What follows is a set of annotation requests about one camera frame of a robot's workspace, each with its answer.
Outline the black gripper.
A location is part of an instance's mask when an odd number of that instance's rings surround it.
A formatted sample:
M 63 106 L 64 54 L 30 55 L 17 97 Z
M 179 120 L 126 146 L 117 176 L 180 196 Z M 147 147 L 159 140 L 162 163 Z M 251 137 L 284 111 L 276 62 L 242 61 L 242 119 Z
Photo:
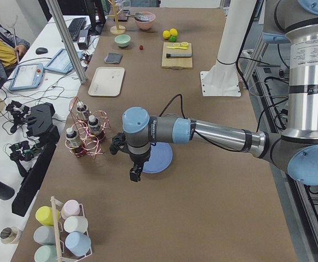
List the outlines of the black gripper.
M 134 163 L 134 166 L 137 166 L 136 169 L 131 169 L 129 171 L 130 180 L 140 182 L 140 176 L 144 167 L 144 163 L 148 162 L 150 159 L 150 151 L 147 151 L 143 154 L 135 154 L 130 152 L 129 156 Z

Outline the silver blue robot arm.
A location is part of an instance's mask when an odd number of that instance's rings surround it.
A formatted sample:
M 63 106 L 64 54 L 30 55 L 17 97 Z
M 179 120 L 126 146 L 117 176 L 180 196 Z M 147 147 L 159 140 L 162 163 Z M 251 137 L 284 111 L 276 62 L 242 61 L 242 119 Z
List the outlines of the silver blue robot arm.
M 267 160 L 305 185 L 318 185 L 318 1 L 266 1 L 263 32 L 265 37 L 284 35 L 291 43 L 286 129 L 281 134 L 251 132 L 130 108 L 122 117 L 121 138 L 134 164 L 132 181 L 140 180 L 153 142 L 185 144 L 201 138 Z

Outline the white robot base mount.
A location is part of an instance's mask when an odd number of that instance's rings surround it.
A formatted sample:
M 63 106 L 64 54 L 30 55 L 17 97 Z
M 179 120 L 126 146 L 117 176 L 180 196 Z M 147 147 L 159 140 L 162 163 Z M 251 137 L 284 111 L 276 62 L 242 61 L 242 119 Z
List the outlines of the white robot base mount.
M 237 60 L 255 7 L 257 7 L 256 0 L 230 2 L 216 63 L 209 71 L 201 71 L 203 96 L 241 96 Z

